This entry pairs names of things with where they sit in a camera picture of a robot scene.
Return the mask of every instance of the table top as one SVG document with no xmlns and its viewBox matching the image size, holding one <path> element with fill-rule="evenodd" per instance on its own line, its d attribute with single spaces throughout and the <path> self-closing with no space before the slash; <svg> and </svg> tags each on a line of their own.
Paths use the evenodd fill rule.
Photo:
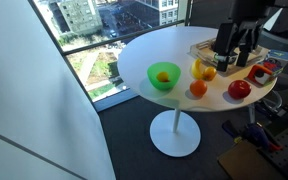
<svg viewBox="0 0 288 180">
<path fill-rule="evenodd" d="M 206 81 L 208 90 L 202 97 L 191 94 L 189 87 L 195 79 L 190 68 L 195 60 L 190 55 L 190 46 L 215 38 L 217 29 L 205 27 L 169 27 L 135 38 L 122 50 L 117 62 L 119 74 L 125 84 L 143 98 L 154 103 L 185 111 L 223 111 L 247 106 L 264 97 L 275 85 L 275 81 L 261 87 L 253 83 L 252 92 L 241 100 L 232 99 L 228 86 L 234 80 L 246 80 L 252 66 L 232 75 L 217 74 L 212 81 Z M 147 69 L 157 62 L 171 62 L 181 69 L 181 76 L 169 91 L 153 87 L 147 76 Z"/>
</svg>

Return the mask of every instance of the red apple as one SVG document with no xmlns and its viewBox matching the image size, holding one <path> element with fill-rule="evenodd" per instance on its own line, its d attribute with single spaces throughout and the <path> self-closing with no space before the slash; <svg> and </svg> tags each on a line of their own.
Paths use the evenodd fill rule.
<svg viewBox="0 0 288 180">
<path fill-rule="evenodd" d="M 235 80 L 228 87 L 228 94 L 233 99 L 243 99 L 251 93 L 251 85 L 244 80 Z"/>
</svg>

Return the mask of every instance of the green bowl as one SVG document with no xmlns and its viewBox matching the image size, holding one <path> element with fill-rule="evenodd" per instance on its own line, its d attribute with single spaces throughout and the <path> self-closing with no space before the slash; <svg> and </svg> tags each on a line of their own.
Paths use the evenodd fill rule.
<svg viewBox="0 0 288 180">
<path fill-rule="evenodd" d="M 168 80 L 169 80 L 168 82 L 160 82 L 157 79 L 157 75 L 160 72 L 167 72 Z M 150 82 L 156 89 L 165 91 L 175 86 L 178 79 L 180 78 L 181 69 L 176 64 L 173 64 L 170 62 L 158 62 L 158 63 L 152 64 L 147 69 L 147 75 L 148 75 Z"/>
</svg>

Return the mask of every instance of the white round table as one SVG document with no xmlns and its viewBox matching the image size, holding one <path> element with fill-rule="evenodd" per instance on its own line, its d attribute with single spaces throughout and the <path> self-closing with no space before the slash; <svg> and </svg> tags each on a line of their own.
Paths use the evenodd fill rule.
<svg viewBox="0 0 288 180">
<path fill-rule="evenodd" d="M 181 110 L 211 112 L 244 107 L 264 97 L 276 82 L 264 87 L 250 83 L 252 92 L 249 96 L 242 100 L 232 99 L 227 93 L 228 85 L 234 80 L 245 79 L 252 67 L 249 66 L 227 77 L 216 75 L 207 82 L 206 94 L 201 98 L 194 97 L 189 90 L 194 81 L 190 68 L 195 60 L 189 54 L 190 46 L 216 35 L 216 29 L 204 27 L 164 28 L 137 37 L 119 55 L 119 74 L 127 86 L 147 100 L 175 109 L 157 115 L 150 127 L 154 145 L 169 156 L 191 154 L 200 143 L 196 121 Z M 150 83 L 147 69 L 154 63 L 165 61 L 179 66 L 181 76 L 173 89 L 159 91 Z"/>
</svg>

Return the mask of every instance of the table base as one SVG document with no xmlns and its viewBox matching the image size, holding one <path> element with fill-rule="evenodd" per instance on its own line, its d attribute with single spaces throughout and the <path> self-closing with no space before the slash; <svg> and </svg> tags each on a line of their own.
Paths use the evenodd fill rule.
<svg viewBox="0 0 288 180">
<path fill-rule="evenodd" d="M 174 110 L 158 114 L 151 123 L 151 139 L 164 154 L 173 157 L 189 155 L 200 143 L 200 129 L 192 117 L 180 112 L 177 128 L 173 131 L 174 116 Z"/>
</svg>

